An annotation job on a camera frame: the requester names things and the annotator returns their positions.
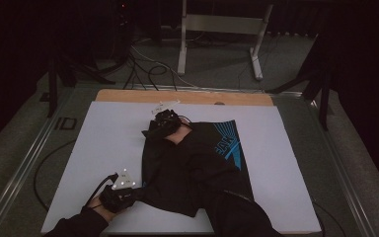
black curtain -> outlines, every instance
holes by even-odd
[[[264,15],[267,3],[272,3],[266,29],[269,33],[273,36],[290,34],[315,38],[329,16],[331,4],[344,1],[347,0],[189,0],[187,6],[189,14],[260,18]],[[181,23],[182,1],[148,2],[158,4],[151,8],[159,9],[161,25],[174,28]]]
[[[113,2],[0,0],[0,131],[36,91],[55,45],[89,66],[96,56],[127,53],[114,46],[121,31]]]
[[[332,88],[379,171],[379,1],[333,8],[300,75],[316,68],[332,74]]]

white table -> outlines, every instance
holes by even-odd
[[[159,95],[160,98],[165,98],[167,94],[136,93],[143,101],[147,100],[148,94]],[[214,98],[211,101],[217,99],[217,94],[214,93],[169,95],[182,95],[183,98],[197,98],[196,100],[206,95]],[[78,213],[92,191],[107,175],[126,168],[136,181],[136,187],[141,186],[141,155],[145,138],[140,131],[148,128],[149,120],[153,119],[151,111],[157,105],[130,102],[94,102],[91,105],[42,233],[51,230],[60,218]],[[268,214],[273,227],[281,233],[310,233],[321,230],[277,107],[178,104],[173,109],[192,121],[234,119],[255,200]],[[105,234],[190,233],[212,233],[203,209],[195,218],[190,218],[142,202],[137,202],[131,210],[116,218],[105,231]]]

floor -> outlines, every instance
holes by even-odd
[[[169,70],[177,69],[178,39],[165,39],[162,45],[142,39],[130,51],[136,60],[106,75],[115,81],[114,85],[101,85],[81,73],[77,74],[75,88],[63,88],[59,83],[60,110],[55,119],[46,117],[47,103],[39,101],[47,91],[46,75],[38,82],[38,91],[0,134],[0,198],[8,200],[0,199],[0,236],[39,235],[46,212],[35,197],[35,181],[43,202],[50,204],[73,148],[68,142],[77,137],[89,104],[102,88],[123,88],[135,62],[138,77],[132,76],[126,89],[155,90],[156,86],[174,90],[175,84],[179,90],[261,93],[295,78],[313,45],[313,40],[307,38],[266,36],[260,50],[264,80],[258,81],[253,78],[249,61],[249,47],[255,39],[218,35],[220,39],[211,41],[198,37],[203,37],[202,33],[188,41],[185,76]],[[99,63],[111,64],[106,60]],[[167,68],[154,68],[161,65]],[[153,83],[147,73],[151,69]],[[316,107],[299,97],[305,85],[272,95],[272,99],[316,202],[316,212],[325,225],[325,233],[307,236],[379,236],[379,174],[336,92],[332,91],[330,97],[329,131],[324,131],[316,121]],[[75,118],[78,124],[72,130],[54,129],[58,118]],[[17,172],[19,167],[24,168],[24,174]]]

black sleeve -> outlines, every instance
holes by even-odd
[[[177,146],[180,163],[202,190],[205,208],[216,236],[282,236],[275,231],[264,210],[247,198],[248,186],[233,164],[199,142],[192,131]]]
[[[98,237],[109,224],[92,208],[84,207],[80,214],[60,219],[44,237]]]

human hand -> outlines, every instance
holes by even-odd
[[[119,211],[118,213],[112,213],[109,210],[105,209],[101,203],[100,196],[92,198],[89,202],[88,207],[92,208],[96,213],[103,217],[107,222],[111,222],[116,216],[124,212],[124,210]]]
[[[178,145],[184,137],[192,131],[190,124],[185,119],[181,118],[181,122],[186,125],[182,124],[175,133],[165,137],[165,139],[174,142],[176,145]]]

